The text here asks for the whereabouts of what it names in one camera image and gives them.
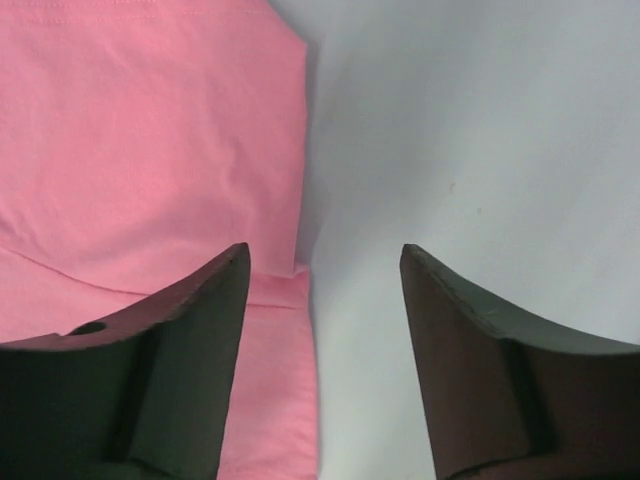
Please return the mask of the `pink t shirt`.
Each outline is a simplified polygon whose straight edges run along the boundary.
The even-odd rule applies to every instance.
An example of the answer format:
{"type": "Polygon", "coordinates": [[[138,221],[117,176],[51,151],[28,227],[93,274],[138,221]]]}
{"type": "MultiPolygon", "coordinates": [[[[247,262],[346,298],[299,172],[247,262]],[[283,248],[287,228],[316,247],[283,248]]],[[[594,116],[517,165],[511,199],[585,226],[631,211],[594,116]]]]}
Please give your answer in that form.
{"type": "Polygon", "coordinates": [[[246,244],[213,479],[318,474],[295,259],[306,53],[265,1],[1,5],[1,346],[66,335],[246,244]]]}

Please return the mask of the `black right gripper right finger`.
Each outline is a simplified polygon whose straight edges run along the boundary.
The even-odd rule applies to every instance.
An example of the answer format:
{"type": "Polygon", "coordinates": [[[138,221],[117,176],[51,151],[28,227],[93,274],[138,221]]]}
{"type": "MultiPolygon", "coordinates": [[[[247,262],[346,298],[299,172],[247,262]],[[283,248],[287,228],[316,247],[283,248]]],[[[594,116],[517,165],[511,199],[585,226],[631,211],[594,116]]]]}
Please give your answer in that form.
{"type": "Polygon", "coordinates": [[[440,479],[635,479],[639,349],[535,315],[421,247],[400,259],[440,479]]]}

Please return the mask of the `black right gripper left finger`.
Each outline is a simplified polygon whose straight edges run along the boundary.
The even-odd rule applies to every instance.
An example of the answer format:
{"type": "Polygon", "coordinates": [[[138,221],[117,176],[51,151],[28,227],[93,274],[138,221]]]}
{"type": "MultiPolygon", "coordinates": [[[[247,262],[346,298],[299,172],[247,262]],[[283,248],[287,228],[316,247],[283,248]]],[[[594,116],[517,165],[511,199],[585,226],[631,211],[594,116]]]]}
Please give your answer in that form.
{"type": "Polygon", "coordinates": [[[3,343],[2,477],[215,478],[249,276],[239,243],[66,335],[3,343]]]}

